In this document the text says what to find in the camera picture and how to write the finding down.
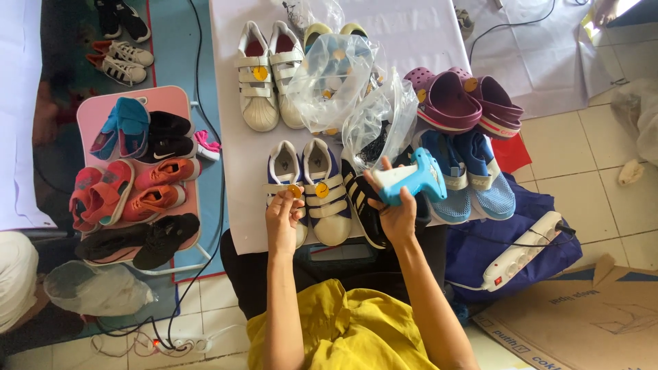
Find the cardboard box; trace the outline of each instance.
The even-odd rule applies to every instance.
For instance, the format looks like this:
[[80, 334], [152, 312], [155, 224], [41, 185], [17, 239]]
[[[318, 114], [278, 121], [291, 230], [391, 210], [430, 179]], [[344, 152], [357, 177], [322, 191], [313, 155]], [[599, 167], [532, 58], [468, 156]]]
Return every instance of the cardboard box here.
[[658, 271], [596, 265], [539, 282], [474, 317], [540, 370], [658, 369]]

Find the blue fabric bag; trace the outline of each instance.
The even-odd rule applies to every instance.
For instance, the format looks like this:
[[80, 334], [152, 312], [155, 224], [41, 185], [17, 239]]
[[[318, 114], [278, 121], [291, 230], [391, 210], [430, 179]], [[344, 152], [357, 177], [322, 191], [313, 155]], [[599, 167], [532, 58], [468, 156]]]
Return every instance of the blue fabric bag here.
[[[529, 192], [515, 182], [514, 176], [503, 174], [517, 200], [514, 215], [504, 221], [471, 221], [450, 226], [447, 233], [446, 280], [479, 288], [484, 281], [482, 278], [484, 271], [509, 247], [509, 244], [488, 242], [474, 235], [513, 243], [548, 211], [555, 210], [552, 196]], [[571, 236], [562, 232], [553, 243], [565, 242], [570, 238]], [[535, 282], [560, 273], [581, 257], [580, 242], [574, 237], [570, 242], [544, 248], [512, 280], [494, 292], [453, 286], [455, 299], [463, 303], [475, 303], [511, 296]]]

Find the clear plastic bag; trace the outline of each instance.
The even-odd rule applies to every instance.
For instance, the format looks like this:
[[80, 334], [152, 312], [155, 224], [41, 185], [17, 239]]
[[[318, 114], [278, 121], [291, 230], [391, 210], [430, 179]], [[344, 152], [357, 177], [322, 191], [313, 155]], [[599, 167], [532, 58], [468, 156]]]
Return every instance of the clear plastic bag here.
[[[407, 148], [416, 127], [417, 107], [418, 97], [411, 82], [400, 78], [393, 67], [388, 80], [356, 106], [343, 126], [344, 150], [354, 158], [357, 174], [366, 169], [382, 169], [383, 156], [393, 162]], [[386, 139], [379, 156], [364, 158], [357, 155], [383, 134], [384, 121], [390, 123], [390, 127], [385, 128]]]
[[313, 23], [321, 22], [335, 33], [345, 23], [343, 9], [338, 0], [284, 0], [283, 6], [288, 14], [288, 25], [299, 39], [304, 39], [304, 32]]
[[53, 304], [84, 315], [132, 315], [157, 301], [149, 286], [121, 264], [97, 267], [69, 261], [52, 270], [43, 287]]
[[636, 141], [640, 157], [658, 166], [658, 79], [641, 78], [621, 86], [610, 108]]
[[288, 84], [288, 97], [311, 132], [335, 134], [369, 92], [382, 83], [384, 51], [359, 36], [317, 38]]

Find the purple clog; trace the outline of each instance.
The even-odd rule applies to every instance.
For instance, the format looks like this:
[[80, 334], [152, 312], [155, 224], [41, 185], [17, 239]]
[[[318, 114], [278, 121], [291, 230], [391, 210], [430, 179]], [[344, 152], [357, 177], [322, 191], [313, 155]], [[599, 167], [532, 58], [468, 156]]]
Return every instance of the purple clog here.
[[407, 73], [418, 96], [418, 117], [446, 134], [458, 135], [476, 126], [482, 106], [464, 90], [459, 75], [447, 70], [438, 75], [424, 67]]
[[474, 78], [459, 67], [449, 70], [459, 75], [464, 90], [482, 106], [482, 117], [476, 127], [477, 131], [499, 140], [508, 140], [518, 134], [523, 108], [512, 104], [505, 89], [493, 77]]

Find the blue tagging gun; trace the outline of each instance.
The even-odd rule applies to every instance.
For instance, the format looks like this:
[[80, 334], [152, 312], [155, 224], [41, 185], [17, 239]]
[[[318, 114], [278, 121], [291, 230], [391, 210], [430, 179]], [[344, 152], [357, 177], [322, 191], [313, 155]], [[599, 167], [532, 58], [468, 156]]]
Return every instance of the blue tagging gun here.
[[411, 155], [411, 166], [388, 171], [373, 170], [372, 177], [379, 185], [379, 196], [388, 205], [401, 205], [400, 189], [406, 186], [411, 195], [425, 192], [432, 203], [447, 198], [443, 174], [430, 152], [420, 147]]

